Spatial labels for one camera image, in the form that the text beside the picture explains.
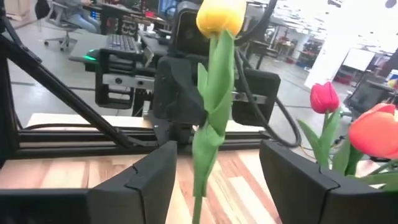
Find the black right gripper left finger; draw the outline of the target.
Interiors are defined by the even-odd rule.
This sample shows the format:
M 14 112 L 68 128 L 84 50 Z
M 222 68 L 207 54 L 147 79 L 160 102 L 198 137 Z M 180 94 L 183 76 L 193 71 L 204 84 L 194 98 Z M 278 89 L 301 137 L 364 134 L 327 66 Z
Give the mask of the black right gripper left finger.
M 163 224 L 175 183 L 177 143 L 169 141 L 88 192 L 92 224 Z

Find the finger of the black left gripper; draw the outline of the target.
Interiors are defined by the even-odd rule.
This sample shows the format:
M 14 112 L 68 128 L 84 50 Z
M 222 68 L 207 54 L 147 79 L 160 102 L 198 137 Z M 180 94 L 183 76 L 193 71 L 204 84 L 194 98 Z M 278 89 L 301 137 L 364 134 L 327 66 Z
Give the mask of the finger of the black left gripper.
M 152 124 L 158 143 L 191 144 L 193 127 L 203 125 L 208 115 L 193 81 L 191 62 L 162 57 L 157 64 L 153 97 Z
M 271 118 L 272 110 L 280 86 L 280 77 L 276 73 L 245 68 L 249 89 L 253 95 L 254 102 L 259 107 L 266 121 Z M 235 122 L 246 126 L 262 126 L 251 106 L 244 85 L 240 80 L 235 81 L 235 94 L 232 105 L 232 118 Z

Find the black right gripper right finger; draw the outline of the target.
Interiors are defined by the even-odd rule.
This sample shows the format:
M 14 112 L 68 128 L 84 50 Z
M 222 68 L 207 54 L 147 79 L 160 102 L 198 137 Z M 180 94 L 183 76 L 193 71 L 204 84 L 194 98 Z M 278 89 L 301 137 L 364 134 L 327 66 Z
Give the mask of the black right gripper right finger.
M 345 177 L 263 140 L 262 172 L 283 223 L 397 224 L 397 193 Z

